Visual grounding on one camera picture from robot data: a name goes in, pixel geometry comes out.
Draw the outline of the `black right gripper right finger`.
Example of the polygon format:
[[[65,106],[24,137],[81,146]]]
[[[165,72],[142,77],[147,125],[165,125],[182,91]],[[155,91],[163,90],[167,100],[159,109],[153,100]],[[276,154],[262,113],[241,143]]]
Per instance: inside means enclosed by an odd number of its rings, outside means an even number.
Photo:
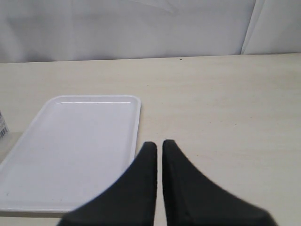
[[[201,173],[174,140],[162,145],[162,186],[169,226],[275,226],[273,217]]]

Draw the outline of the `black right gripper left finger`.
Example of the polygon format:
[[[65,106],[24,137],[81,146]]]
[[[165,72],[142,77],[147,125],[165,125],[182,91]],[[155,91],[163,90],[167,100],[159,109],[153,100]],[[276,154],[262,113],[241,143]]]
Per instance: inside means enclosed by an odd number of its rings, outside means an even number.
[[[66,213],[60,226],[152,226],[157,197],[157,146],[145,142],[123,175],[99,196]]]

